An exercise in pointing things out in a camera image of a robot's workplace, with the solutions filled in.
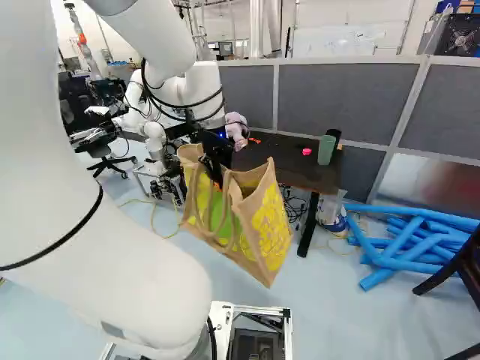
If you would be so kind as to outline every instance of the table leg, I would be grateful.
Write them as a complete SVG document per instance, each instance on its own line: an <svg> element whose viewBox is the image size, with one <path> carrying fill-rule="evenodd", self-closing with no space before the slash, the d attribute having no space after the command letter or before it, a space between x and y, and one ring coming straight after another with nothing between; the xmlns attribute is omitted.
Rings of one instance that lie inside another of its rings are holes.
<svg viewBox="0 0 480 360"><path fill-rule="evenodd" d="M308 248L310 247L312 235L314 234L315 226L317 225L317 219L315 217L317 215L319 198L319 193L312 192L310 194L310 204L308 205L307 220L305 221L304 232L301 236L300 244L298 244L297 250L297 255L300 257L306 257Z"/></svg>

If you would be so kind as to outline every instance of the floor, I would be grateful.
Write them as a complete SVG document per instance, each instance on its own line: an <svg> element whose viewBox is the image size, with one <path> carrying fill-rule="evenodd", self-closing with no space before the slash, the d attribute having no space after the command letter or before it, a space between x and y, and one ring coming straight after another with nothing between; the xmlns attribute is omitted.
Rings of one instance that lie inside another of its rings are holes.
<svg viewBox="0 0 480 360"><path fill-rule="evenodd" d="M112 148L123 154L125 141L117 139ZM143 144L133 141L130 154L139 160L147 155ZM94 162L86 154L80 154L80 160L86 166ZM105 173L99 180L118 204L142 198L133 176L124 180ZM123 209L141 226L150 226L149 204L131 203ZM170 206L160 207L157 231L172 233L175 219ZM384 231L372 221L367 230L373 236ZM461 281L449 280L430 295L417 297L411 289L425 277L402 273L363 292L357 283L370 269L359 265L360 252L320 228L306 259L297 257L297 246L292 245L271 289L187 232L171 241L203 264L214 299L292 308L296 360L444 359L480 341L480 313ZM0 359L97 360L104 346L103 335L65 306L12 283L0 287Z"/></svg>

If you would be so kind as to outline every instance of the black chair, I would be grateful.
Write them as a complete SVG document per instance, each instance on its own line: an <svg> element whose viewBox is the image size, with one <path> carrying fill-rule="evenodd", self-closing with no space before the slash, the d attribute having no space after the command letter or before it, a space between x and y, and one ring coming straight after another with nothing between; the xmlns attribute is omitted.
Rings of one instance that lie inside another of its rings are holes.
<svg viewBox="0 0 480 360"><path fill-rule="evenodd" d="M121 177L126 179L128 177L127 172L119 169L115 164L127 161L136 164L137 158L134 156L108 158L108 155L112 153L108 144L117 138L119 130L109 113L104 116L94 112L85 114L88 107L97 105L86 85L86 78L72 76L69 72L60 73L58 75L58 90L61 118L68 136L80 131L98 129L98 136L92 139L70 141L75 148L75 152L88 152L93 158L101 159L100 163L88 167L87 170L95 170L93 176L96 178L105 169L111 169L121 173Z"/></svg>
<svg viewBox="0 0 480 360"><path fill-rule="evenodd" d="M415 287L412 291L415 295L421 296L430 290L438 287L455 272L460 275L470 296L472 296L476 307L480 311L480 226L466 241L465 245L458 251L454 258L445 264L436 274ZM480 343L465 349L446 360L465 360L480 355Z"/></svg>

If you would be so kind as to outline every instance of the green cup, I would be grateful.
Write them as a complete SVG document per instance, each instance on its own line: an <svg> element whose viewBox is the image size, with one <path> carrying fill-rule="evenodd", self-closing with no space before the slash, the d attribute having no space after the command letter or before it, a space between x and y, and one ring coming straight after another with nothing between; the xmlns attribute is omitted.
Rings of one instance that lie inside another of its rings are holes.
<svg viewBox="0 0 480 360"><path fill-rule="evenodd" d="M336 142L337 139L332 135L323 135L320 137L320 146L318 148L318 157L316 159L319 165L330 164Z"/></svg>

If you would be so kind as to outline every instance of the yellow pattern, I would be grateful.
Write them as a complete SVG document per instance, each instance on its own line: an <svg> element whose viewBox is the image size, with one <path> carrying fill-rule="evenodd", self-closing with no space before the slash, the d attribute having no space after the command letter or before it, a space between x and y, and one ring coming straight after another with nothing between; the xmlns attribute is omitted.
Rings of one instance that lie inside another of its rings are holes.
<svg viewBox="0 0 480 360"><path fill-rule="evenodd" d="M268 187L262 206L252 218L252 225L260 234L259 247L267 269L271 272L278 270L287 255L291 234L277 184Z"/></svg>

